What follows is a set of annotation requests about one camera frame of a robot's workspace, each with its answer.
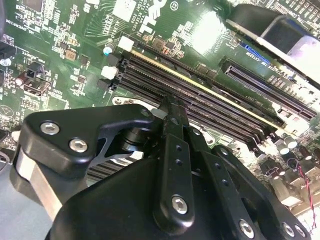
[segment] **chip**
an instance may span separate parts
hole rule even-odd
[[[209,69],[202,64],[198,64],[198,66],[196,66],[196,70],[201,74],[207,74]]]
[[[74,62],[76,60],[76,57],[77,57],[77,53],[72,51],[72,50],[67,50],[65,52],[65,58]]]
[[[61,42],[60,43],[60,48],[66,50],[68,48],[68,44],[64,43],[64,42]]]
[[[89,59],[88,59],[87,56],[82,55],[82,56],[80,57],[80,62],[81,62],[82,65],[84,65],[84,66],[87,65],[88,61],[89,61]]]
[[[161,51],[164,48],[165,44],[166,44],[166,42],[164,40],[162,40],[159,37],[156,37],[153,40],[152,47],[154,47],[158,51]]]
[[[168,49],[173,49],[175,44],[173,42],[167,42],[166,45],[165,45]]]
[[[23,0],[23,5],[41,13],[43,0]]]
[[[209,70],[206,74],[210,79],[214,79],[218,74],[215,71]]]
[[[85,76],[80,75],[80,76],[78,77],[78,82],[84,84],[85,81],[86,81],[86,79],[87,79],[87,78],[86,78]]]

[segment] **wire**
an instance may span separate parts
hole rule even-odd
[[[289,165],[289,161],[291,161],[291,160],[295,161],[295,168],[293,168],[292,166]],[[311,230],[309,232],[311,234],[312,231],[317,228],[317,224],[316,224],[316,212],[315,212],[315,207],[314,207],[314,203],[313,203],[313,196],[312,196],[311,190],[310,190],[310,180],[309,180],[308,176],[306,176],[306,174],[303,172],[302,167],[296,158],[289,158],[286,161],[286,165],[289,168],[291,168],[292,170],[298,171],[299,176],[304,179],[305,187],[308,192],[308,199],[309,199],[310,208],[311,208],[312,214],[313,214],[313,216],[312,216],[313,224],[312,224]]]
[[[309,181],[309,178],[302,171],[302,167],[300,165],[297,167],[297,169],[298,169],[299,175],[304,179],[306,190],[308,191],[310,208],[311,208],[312,214],[313,214],[313,216],[312,216],[313,224],[312,224],[311,230],[309,232],[311,234],[312,231],[317,228],[317,224],[316,224],[316,212],[315,212],[315,207],[314,207],[314,203],[313,203],[313,196],[310,191],[310,181]]]
[[[5,154],[4,152],[0,151],[0,157],[4,158],[5,159],[5,163],[4,163],[4,166],[2,166],[0,168],[0,174],[1,172],[5,169],[5,167],[10,163],[10,158],[8,157],[7,154]]]

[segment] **black connector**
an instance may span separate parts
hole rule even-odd
[[[0,60],[8,59],[17,54],[17,49],[3,41],[0,41]]]
[[[317,116],[317,113],[307,105],[229,59],[223,59],[221,61],[221,70],[229,78],[307,121],[310,121]]]

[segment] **integrated circuit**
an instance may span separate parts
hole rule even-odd
[[[86,78],[85,76],[80,75],[80,76],[78,77],[78,82],[84,84],[85,81],[86,81],[86,79],[87,79],[87,78]]]
[[[166,45],[165,45],[168,49],[173,49],[175,44],[173,42],[167,42]]]
[[[77,52],[75,51],[72,51],[70,49],[68,49],[66,52],[65,52],[65,59],[68,59],[72,62],[74,62],[77,58]]]
[[[39,13],[42,11],[43,0],[23,0],[23,5],[28,8],[31,8]]]
[[[154,47],[158,51],[161,51],[164,48],[165,44],[166,42],[163,39],[156,37],[153,40],[152,47]]]
[[[88,59],[87,56],[82,55],[82,56],[80,57],[80,62],[81,62],[81,64],[82,64],[83,66],[87,65],[88,61],[89,61],[89,59]]]
[[[60,43],[60,48],[66,50],[68,48],[68,44],[64,43],[64,42],[61,42]]]

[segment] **blue pcie slot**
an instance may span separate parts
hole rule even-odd
[[[260,58],[262,61],[264,61],[267,64],[270,64],[270,61],[266,59],[264,56],[262,56],[260,53],[258,53],[256,50],[254,50],[249,45],[245,44],[244,42],[240,42],[240,46],[246,49],[248,52],[252,53],[256,57]]]

